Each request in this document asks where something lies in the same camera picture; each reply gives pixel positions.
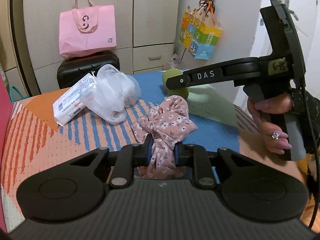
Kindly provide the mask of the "pink floral fabric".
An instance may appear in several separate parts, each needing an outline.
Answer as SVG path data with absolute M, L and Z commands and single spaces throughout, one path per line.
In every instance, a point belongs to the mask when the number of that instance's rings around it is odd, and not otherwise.
M 137 167 L 141 178 L 172 179 L 185 175 L 186 168 L 176 165 L 174 147 L 196 131 L 197 126 L 189 119 L 188 104 L 183 97 L 167 97 L 159 106 L 151 108 L 147 116 L 138 118 L 131 128 L 140 144 L 149 134 L 153 138 L 149 164 Z

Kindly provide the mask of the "green plush mango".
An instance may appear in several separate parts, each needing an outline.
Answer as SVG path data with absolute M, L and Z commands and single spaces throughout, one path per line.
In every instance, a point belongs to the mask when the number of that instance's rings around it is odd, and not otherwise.
M 181 96 L 187 100 L 189 96 L 189 88 L 181 85 L 181 78 L 183 71 L 177 68 L 170 68 L 162 75 L 163 86 L 167 96 L 176 95 Z

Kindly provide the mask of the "white mesh bath sponge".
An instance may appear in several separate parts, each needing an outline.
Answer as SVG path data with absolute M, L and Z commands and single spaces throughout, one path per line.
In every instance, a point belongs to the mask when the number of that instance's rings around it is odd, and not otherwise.
M 138 81 L 111 64 L 103 65 L 96 76 L 90 74 L 80 87 L 80 101 L 111 125 L 126 120 L 126 109 L 134 106 L 140 95 Z

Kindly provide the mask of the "white door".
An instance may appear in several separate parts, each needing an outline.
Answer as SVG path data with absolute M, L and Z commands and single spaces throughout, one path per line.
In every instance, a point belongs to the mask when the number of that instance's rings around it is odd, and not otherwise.
M 319 97 L 319 67 L 312 63 L 315 58 L 316 39 L 319 33 L 319 0 L 279 0 L 287 5 L 293 19 L 306 65 L 307 90 Z M 269 6 L 270 0 L 261 0 L 260 6 Z

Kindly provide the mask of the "white wet wipes pack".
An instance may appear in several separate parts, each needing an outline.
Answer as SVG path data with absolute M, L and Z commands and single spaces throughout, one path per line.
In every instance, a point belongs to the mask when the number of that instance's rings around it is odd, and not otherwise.
M 95 77 L 92 74 L 86 74 L 53 103 L 54 120 L 58 125 L 65 126 L 85 108 L 80 101 L 80 92 L 86 86 L 95 84 Z

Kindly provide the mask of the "colourful cartoon paper bag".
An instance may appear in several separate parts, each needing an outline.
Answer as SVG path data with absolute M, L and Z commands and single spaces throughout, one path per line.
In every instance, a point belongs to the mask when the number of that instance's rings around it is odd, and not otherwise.
M 222 32 L 213 0 L 200 0 L 198 8 L 184 12 L 179 39 L 193 58 L 210 60 Z

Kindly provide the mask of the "colourful patchwork tablecloth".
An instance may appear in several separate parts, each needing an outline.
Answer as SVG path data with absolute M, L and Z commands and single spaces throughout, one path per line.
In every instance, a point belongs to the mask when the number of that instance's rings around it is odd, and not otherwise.
M 135 141 L 131 124 L 165 98 L 162 72 L 137 74 L 135 78 L 142 90 L 141 97 L 127 110 L 127 120 L 116 126 L 87 109 L 67 125 L 59 126 L 53 118 L 53 102 L 63 90 L 13 104 L 1 153 L 1 200 L 7 231 L 24 220 L 16 200 L 17 188 L 23 180 L 93 149 L 108 147 L 117 151 Z M 202 145 L 210 151 L 228 147 L 306 181 L 296 163 L 282 161 L 266 150 L 251 117 L 212 86 L 191 87 L 187 102 L 190 119 L 198 129 L 185 138 L 185 143 Z

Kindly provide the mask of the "black suitcase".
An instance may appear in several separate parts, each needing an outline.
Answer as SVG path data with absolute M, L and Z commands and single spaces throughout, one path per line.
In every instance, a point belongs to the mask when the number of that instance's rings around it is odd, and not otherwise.
M 86 74 L 98 70 L 105 64 L 111 64 L 120 70 L 119 58 L 111 51 L 99 52 L 84 57 L 74 57 L 64 60 L 57 70 L 57 83 L 60 89 L 72 87 Z

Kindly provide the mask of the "pink paper tote bag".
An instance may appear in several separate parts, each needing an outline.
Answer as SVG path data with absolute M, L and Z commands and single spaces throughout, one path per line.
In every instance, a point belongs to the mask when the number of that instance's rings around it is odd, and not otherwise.
M 97 5 L 91 0 L 88 7 L 78 8 L 74 0 L 72 10 L 60 14 L 59 53 L 64 59 L 88 56 L 113 50 L 117 46 L 114 5 Z

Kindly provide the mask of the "teal basket bag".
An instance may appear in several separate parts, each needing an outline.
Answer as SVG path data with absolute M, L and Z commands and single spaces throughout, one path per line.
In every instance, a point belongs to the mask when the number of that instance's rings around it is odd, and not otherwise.
M 15 86 L 10 86 L 9 87 L 9 98 L 10 98 L 11 102 L 14 103 L 14 102 L 18 102 L 18 101 L 27 99 L 27 98 L 29 98 L 29 96 L 28 95 L 23 96 L 18 88 L 16 88 Z

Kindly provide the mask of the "pink storage box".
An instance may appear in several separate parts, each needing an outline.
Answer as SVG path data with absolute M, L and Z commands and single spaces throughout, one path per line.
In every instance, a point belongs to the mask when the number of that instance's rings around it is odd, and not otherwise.
M 0 101 L 0 160 L 2 165 L 2 158 L 3 158 L 3 150 L 4 150 L 4 143 L 5 143 L 5 136 L 7 132 L 7 126 L 9 123 L 9 119 L 11 116 L 12 111 L 12 102 L 10 100 L 10 97 L 8 95 L 7 89 L 4 85 L 4 82 L 1 78 L 1 101 Z M 4 220 L 4 212 L 3 212 L 3 205 L 2 205 L 2 193 L 3 190 L 1 189 L 1 232 L 7 233 L 7 228 L 5 226 L 5 220 Z

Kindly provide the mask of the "beige wardrobe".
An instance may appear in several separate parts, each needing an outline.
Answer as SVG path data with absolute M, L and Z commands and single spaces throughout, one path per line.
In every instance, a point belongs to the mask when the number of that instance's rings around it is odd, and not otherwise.
M 179 0 L 8 0 L 31 95 L 58 89 L 63 60 L 111 50 L 126 74 L 161 69 L 174 51 Z

